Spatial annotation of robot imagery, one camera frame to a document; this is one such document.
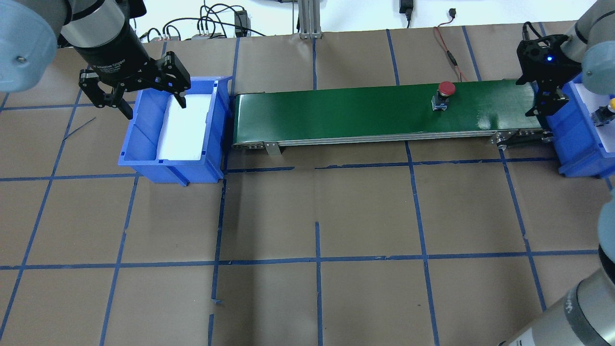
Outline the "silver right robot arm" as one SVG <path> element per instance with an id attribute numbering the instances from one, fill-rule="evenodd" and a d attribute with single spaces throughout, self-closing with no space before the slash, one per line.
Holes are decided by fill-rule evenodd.
<path id="1" fill-rule="evenodd" d="M 614 173 L 614 2 L 597 0 L 562 34 L 529 38 L 525 23 L 517 48 L 532 106 L 526 116 L 555 138 L 559 173 L 567 178 Z M 562 213 L 589 211 L 582 222 L 597 237 L 598 269 L 580 280 L 545 312 L 502 341 L 504 346 L 612 346 L 614 344 L 614 193 L 567 193 Z"/>

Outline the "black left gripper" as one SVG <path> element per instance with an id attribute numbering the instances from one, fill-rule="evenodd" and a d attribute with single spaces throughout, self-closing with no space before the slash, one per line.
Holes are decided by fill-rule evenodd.
<path id="1" fill-rule="evenodd" d="M 119 34 L 106 44 L 74 47 L 92 69 L 80 70 L 78 84 L 95 107 L 115 108 L 132 120 L 133 109 L 123 98 L 126 90 L 153 88 L 172 94 L 178 105 L 186 108 L 186 92 L 191 88 L 189 72 L 175 52 L 152 59 L 129 22 L 124 22 Z M 105 92 L 100 82 L 111 86 L 112 91 Z"/>

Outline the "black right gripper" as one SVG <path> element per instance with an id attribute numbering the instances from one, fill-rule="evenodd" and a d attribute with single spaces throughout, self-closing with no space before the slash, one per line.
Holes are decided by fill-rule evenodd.
<path id="1" fill-rule="evenodd" d="M 564 54 L 562 45 L 566 41 L 564 34 L 520 41 L 516 52 L 521 77 L 516 80 L 516 85 L 537 85 L 533 88 L 532 107 L 525 116 L 552 116 L 569 103 L 570 98 L 561 87 L 580 74 L 581 63 Z"/>

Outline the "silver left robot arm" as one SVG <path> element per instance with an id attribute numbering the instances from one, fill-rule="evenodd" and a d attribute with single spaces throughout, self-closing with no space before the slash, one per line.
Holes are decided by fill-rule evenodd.
<path id="1" fill-rule="evenodd" d="M 117 108 L 128 119 L 126 92 L 167 92 L 186 108 L 191 77 L 174 52 L 154 59 L 130 25 L 142 0 L 3 0 L 0 3 L 0 89 L 23 92 L 39 83 L 64 38 L 86 61 L 79 87 L 95 107 Z"/>

